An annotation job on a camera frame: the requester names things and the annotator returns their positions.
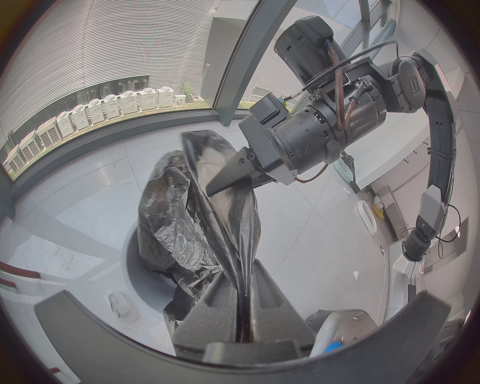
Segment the orange wire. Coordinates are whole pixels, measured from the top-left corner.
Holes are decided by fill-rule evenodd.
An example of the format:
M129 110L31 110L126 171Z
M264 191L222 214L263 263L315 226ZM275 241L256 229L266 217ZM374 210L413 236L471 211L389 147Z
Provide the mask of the orange wire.
M298 178L298 176L295 178L296 181L302 183L302 184L305 184L305 183L309 183L310 181L313 181L315 180L317 177L319 177L328 167L328 164L325 164L325 166L320 170L320 172L318 172L315 176L313 176L311 179L308 179L308 180L301 180Z

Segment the floor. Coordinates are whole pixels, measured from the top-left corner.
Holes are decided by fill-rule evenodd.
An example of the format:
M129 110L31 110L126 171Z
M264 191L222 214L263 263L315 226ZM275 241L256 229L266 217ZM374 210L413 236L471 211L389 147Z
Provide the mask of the floor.
M128 337L173 354L163 319L137 306L125 285L120 251L137 218L143 188L158 159L181 149L181 131L212 129L237 149L246 145L238 122L182 126L138 135L90 152L51 173L16 205L14 220L0 224L0 260L35 270L40 280L12 276L17 289L0 288L19 332L64 383L78 378L50 344L33 305L67 289L90 311ZM311 169L303 178L314 175ZM318 309L361 308L380 324L387 286L385 261L392 242L386 223L371 236L355 195L333 167L308 184L268 184L255 190L262 223L257 258L306 318ZM119 318L108 293L121 293L138 318Z

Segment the white cord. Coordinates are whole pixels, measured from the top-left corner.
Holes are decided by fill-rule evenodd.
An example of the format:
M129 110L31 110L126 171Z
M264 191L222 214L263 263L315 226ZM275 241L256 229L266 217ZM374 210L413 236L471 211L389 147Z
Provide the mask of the white cord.
M385 289L385 283L387 281L387 261L385 259L385 255L386 255L386 252L385 250L383 251L383 256L384 256L384 266L385 266L385 272L384 272L384 286L382 287L382 291L380 292L380 303L378 304L378 313L377 313L377 317L375 318L375 322L377 322L378 320L378 315L380 314L380 309L382 308L382 294L384 292L384 289Z

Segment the bush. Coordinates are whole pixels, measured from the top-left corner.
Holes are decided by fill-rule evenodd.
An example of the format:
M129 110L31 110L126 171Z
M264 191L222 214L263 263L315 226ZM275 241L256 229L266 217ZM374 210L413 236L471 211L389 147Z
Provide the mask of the bush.
M181 87L180 87L180 92L182 95L185 95L185 100L186 101L193 101L193 96L192 96L192 87L190 87L186 82L182 82Z

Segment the trash bag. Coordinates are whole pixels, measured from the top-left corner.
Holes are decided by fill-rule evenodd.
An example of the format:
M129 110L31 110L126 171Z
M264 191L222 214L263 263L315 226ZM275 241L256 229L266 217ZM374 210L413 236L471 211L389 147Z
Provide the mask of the trash bag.
M223 271L237 289L241 315L248 307L261 233L252 183L244 181L208 198L208 182L237 151L214 131L184 132L182 145L183 151L159 160L142 194L140 257L150 270L174 280L193 303ZM178 312L181 305L174 297L164 310L169 330L176 321L169 308ZM185 305L192 307L191 302Z

